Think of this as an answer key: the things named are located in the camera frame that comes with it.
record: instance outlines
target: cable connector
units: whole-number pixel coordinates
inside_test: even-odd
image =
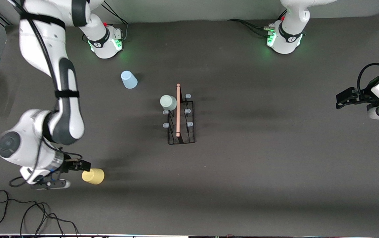
[[[274,32],[274,27],[273,27],[273,26],[264,26],[264,27],[263,27],[263,30],[265,30],[265,31],[270,31],[270,32]]]

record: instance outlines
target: gray floor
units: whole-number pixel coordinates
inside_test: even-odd
[[[0,189],[48,202],[87,233],[379,237],[379,121],[364,104],[335,109],[335,95],[379,62],[379,16],[314,19],[306,31],[282,56],[236,22],[131,24],[125,50],[101,60],[67,29],[86,125],[67,150],[106,180],[90,185],[72,172],[66,190],[13,189],[19,167],[0,158]],[[135,89],[123,87],[123,70],[136,74]],[[368,70],[364,83],[378,74]],[[161,127],[159,98],[176,83],[196,102],[195,144],[169,146]],[[54,102],[51,80],[8,29],[0,133]],[[26,207],[11,204],[0,232],[18,232]],[[39,220],[30,214],[29,232]]]

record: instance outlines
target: white wall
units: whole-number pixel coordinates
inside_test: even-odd
[[[283,10],[279,0],[106,0],[125,20],[163,22],[182,20],[273,19]],[[349,18],[379,14],[379,0],[337,0],[310,8],[312,18]],[[0,0],[0,13],[14,24],[19,16]],[[109,23],[119,23],[102,7],[94,11]]]

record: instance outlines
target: yellow cup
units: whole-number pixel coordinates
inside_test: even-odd
[[[105,179],[105,173],[102,169],[90,169],[90,171],[82,172],[82,180],[91,184],[100,184]]]

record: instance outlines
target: gray table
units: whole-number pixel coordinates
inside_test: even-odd
[[[71,172],[66,190],[13,189],[19,167],[0,158],[0,189],[48,202],[86,233],[379,237],[379,121],[365,104],[335,109],[335,95],[379,62],[379,16],[313,19],[306,31],[282,56],[236,22],[131,24],[125,50],[102,60],[68,28],[86,131],[65,149],[106,179],[90,185]],[[135,89],[123,86],[123,70],[135,73]],[[378,74],[368,70],[364,83]],[[159,98],[176,83],[196,102],[195,144],[166,143]],[[8,28],[0,133],[54,103],[51,80]],[[26,207],[12,203],[0,232],[18,232]],[[29,214],[29,232],[39,220]]]

